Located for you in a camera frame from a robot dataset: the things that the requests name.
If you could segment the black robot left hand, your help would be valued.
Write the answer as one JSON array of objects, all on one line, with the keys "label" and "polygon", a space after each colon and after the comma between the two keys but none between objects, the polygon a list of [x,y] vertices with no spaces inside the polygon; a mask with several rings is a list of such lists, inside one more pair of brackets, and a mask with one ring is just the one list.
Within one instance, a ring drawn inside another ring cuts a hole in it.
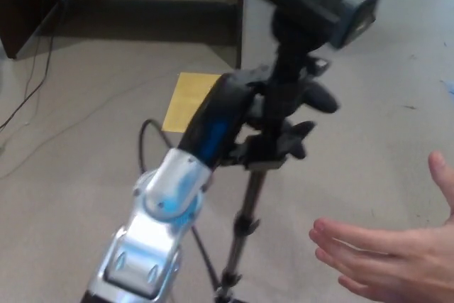
[{"label": "black robot left hand", "polygon": [[178,148],[215,170],[242,165],[247,170],[280,168],[291,155],[306,157],[302,141],[313,121],[288,121],[300,106],[325,114],[338,108],[334,96],[315,77],[298,74],[292,81],[272,76],[267,67],[221,75],[193,115]]}]

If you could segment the person's bare hand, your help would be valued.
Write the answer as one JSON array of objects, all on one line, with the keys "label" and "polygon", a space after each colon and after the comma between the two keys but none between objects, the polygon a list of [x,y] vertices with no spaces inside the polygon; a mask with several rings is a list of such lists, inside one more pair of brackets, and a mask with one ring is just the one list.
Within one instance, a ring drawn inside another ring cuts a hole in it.
[{"label": "person's bare hand", "polygon": [[373,302],[453,301],[453,218],[438,227],[368,229],[331,219],[309,232],[339,284]]}]

